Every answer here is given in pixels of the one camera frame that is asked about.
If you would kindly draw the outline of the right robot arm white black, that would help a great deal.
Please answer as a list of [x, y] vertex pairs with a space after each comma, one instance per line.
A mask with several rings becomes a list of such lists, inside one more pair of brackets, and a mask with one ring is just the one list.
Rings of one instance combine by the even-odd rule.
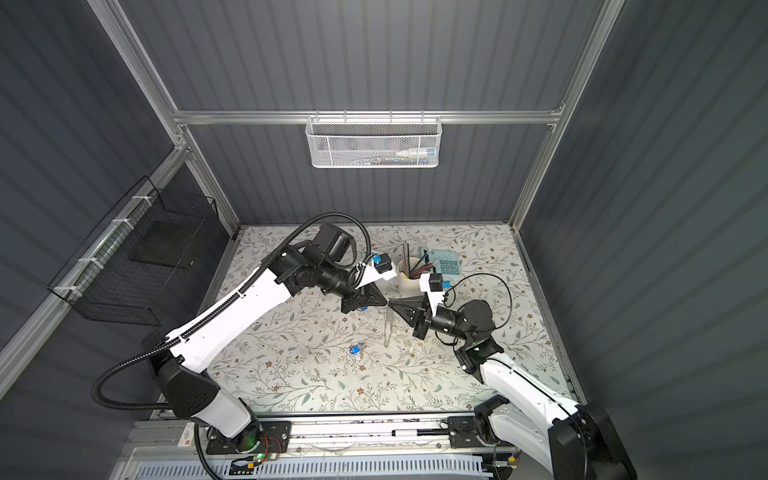
[[495, 341], [490, 305], [471, 300], [456, 310], [428, 295], [395, 299], [390, 309], [418, 339], [430, 331], [459, 340], [462, 371], [495, 391], [475, 409], [482, 442], [521, 449], [556, 479], [635, 479], [638, 474], [607, 411], [549, 388]]

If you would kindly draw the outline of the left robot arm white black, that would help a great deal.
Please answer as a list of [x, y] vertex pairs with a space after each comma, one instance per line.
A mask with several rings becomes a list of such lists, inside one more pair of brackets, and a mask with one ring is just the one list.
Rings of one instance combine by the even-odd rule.
[[339, 297], [343, 313], [384, 306], [378, 281], [395, 277], [386, 253], [366, 251], [350, 263], [343, 259], [355, 242], [328, 222], [310, 239], [298, 241], [296, 229], [237, 287], [202, 314], [169, 332], [169, 349], [150, 361], [151, 372], [177, 417], [214, 428], [242, 451], [253, 450], [263, 429], [247, 404], [209, 374], [220, 352], [263, 316], [304, 289], [318, 288]]

